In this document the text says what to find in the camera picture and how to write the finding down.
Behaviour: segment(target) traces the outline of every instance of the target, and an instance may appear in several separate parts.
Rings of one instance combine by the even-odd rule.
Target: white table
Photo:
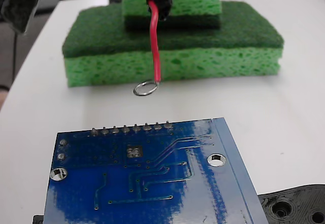
[[[166,82],[145,98],[135,84],[67,88],[64,39],[107,0],[60,2],[0,113],[0,223],[44,213],[56,134],[93,127],[225,117],[258,194],[325,184],[325,0],[236,1],[283,35],[279,75]]]

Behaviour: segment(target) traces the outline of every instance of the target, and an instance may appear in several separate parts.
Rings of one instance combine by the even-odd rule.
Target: dark green scouring pad
[[[158,32],[163,80],[274,75],[283,39],[250,5],[223,2],[222,29]],[[153,77],[148,32],[126,32],[121,5],[82,11],[63,45],[69,86]]]
[[[146,0],[122,0],[125,27],[147,29],[150,13]],[[173,0],[169,18],[159,24],[163,28],[219,28],[220,0]]]

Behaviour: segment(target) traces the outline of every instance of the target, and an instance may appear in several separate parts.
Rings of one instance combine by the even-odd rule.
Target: metal ring
[[[151,90],[149,90],[148,92],[138,92],[137,90],[145,85],[148,85],[148,84],[154,84],[155,87]],[[143,83],[140,83],[137,85],[137,87],[134,88],[133,90],[133,93],[137,96],[146,96],[146,95],[150,95],[152,94],[153,92],[155,92],[159,87],[159,83],[155,82],[155,81],[145,81]]]

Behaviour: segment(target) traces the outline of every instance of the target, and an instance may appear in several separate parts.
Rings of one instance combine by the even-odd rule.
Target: red wire
[[[149,1],[149,7],[151,9],[151,23],[150,23],[150,41],[151,41],[151,52],[153,58],[154,67],[154,81],[159,83],[161,81],[160,75],[160,57],[157,40],[157,25],[158,25],[158,7],[153,1]]]

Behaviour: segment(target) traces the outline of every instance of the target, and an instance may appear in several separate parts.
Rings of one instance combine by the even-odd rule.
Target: circuit board
[[[44,224],[267,224],[223,118],[59,133]]]

